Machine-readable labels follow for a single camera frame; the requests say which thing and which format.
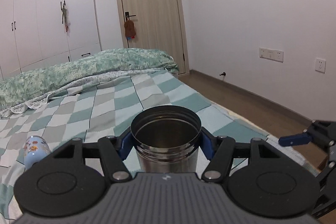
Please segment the green floral quilt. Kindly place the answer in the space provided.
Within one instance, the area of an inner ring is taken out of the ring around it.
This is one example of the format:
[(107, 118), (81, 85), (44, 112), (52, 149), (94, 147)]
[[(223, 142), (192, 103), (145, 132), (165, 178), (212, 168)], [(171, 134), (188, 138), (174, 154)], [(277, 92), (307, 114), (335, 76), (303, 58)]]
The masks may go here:
[(178, 73), (174, 59), (164, 51), (141, 48), (105, 50), (90, 57), (34, 69), (1, 81), (1, 118), (37, 110), (57, 93), (77, 86), (89, 87), (129, 72)]

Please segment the brown plush on door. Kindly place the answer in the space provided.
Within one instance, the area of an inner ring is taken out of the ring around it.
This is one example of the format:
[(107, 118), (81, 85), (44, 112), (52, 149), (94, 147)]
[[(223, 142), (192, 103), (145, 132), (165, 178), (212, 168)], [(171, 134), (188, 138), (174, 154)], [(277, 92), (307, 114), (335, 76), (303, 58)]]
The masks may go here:
[(124, 28), (125, 28), (125, 37), (128, 40), (135, 38), (136, 30), (135, 30), (134, 22), (132, 20), (127, 19), (124, 23)]

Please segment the white single wall socket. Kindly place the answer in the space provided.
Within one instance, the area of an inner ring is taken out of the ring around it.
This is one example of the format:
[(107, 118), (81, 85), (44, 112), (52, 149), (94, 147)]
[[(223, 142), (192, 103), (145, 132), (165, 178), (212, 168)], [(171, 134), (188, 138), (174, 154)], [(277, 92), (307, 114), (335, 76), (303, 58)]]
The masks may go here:
[(320, 73), (325, 73), (325, 70), (326, 70), (326, 60), (316, 58), (315, 59), (315, 71), (320, 72)]

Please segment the white wardrobe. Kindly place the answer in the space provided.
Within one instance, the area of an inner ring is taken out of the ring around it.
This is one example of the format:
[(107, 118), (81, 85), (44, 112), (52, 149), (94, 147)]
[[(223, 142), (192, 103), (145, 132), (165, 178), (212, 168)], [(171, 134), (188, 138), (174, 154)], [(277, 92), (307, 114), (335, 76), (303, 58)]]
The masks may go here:
[[(61, 5), (68, 9), (69, 32)], [(1, 0), (1, 79), (101, 51), (95, 0)]]

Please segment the stainless steel cup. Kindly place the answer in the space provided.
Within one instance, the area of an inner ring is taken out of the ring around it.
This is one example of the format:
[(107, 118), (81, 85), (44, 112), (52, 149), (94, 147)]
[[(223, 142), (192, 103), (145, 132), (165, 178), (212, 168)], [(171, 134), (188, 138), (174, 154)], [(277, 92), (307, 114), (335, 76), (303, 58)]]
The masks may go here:
[(130, 131), (141, 169), (147, 173), (197, 170), (202, 123), (182, 106), (155, 106), (139, 113)]

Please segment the wooden door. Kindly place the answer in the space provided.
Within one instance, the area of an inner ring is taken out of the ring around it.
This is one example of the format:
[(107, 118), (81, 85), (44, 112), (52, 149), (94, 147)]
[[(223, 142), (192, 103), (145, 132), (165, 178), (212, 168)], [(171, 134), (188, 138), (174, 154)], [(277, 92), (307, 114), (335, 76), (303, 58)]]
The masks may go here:
[(180, 74), (189, 73), (185, 22), (182, 0), (117, 0), (120, 26), (129, 12), (136, 36), (128, 40), (122, 36), (126, 48), (158, 49), (177, 62)]

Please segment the white wall outlet panel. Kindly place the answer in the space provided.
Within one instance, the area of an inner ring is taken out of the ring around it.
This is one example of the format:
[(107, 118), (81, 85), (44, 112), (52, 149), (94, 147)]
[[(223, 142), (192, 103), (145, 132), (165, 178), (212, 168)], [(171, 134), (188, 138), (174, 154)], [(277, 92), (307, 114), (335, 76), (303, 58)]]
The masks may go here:
[(284, 62), (284, 52), (280, 50), (270, 50), (267, 48), (259, 48), (259, 57), (263, 59)]

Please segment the checkered green bed sheet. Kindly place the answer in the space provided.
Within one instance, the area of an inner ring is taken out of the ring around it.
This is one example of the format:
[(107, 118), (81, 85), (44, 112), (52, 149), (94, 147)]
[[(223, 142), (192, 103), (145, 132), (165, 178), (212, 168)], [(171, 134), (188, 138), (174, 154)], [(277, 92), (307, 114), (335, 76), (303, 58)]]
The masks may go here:
[(121, 135), (142, 110), (159, 105), (186, 107), (197, 113), (214, 135), (239, 142), (261, 138), (277, 145), (277, 138), (202, 96), (166, 71), (122, 76), (96, 86), (76, 87), (50, 96), (38, 109), (27, 109), (1, 120), (1, 223), (21, 216), (14, 198), (16, 179), (23, 173), (23, 147), (31, 135), (56, 149), (72, 138), (89, 143), (107, 135)]

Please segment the hanging ornament on wardrobe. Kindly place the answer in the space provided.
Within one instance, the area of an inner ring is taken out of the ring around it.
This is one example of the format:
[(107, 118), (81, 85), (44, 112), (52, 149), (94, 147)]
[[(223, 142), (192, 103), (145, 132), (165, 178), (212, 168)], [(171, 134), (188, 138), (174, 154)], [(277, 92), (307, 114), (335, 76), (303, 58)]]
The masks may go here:
[(68, 22), (68, 9), (65, 2), (61, 5), (61, 12), (62, 12), (62, 24), (64, 24), (64, 28), (66, 33), (69, 32), (69, 22)]

